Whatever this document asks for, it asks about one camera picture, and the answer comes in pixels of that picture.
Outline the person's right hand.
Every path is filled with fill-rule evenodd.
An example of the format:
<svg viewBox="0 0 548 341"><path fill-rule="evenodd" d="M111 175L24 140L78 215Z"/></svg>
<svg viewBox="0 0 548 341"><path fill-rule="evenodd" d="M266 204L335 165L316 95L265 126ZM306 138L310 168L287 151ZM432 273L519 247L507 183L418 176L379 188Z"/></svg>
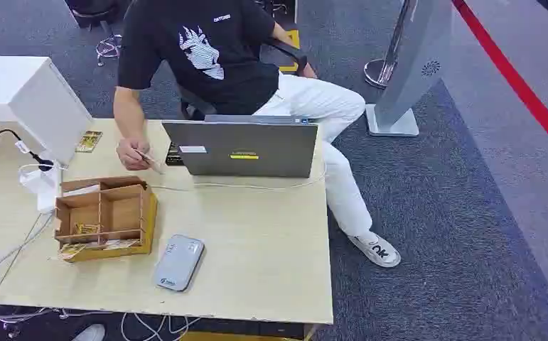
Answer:
<svg viewBox="0 0 548 341"><path fill-rule="evenodd" d="M151 167L151 162L146 160L143 155L150 150L147 141L137 138L123 138L117 146L117 155L121 164L128 171L143 171Z"/></svg>

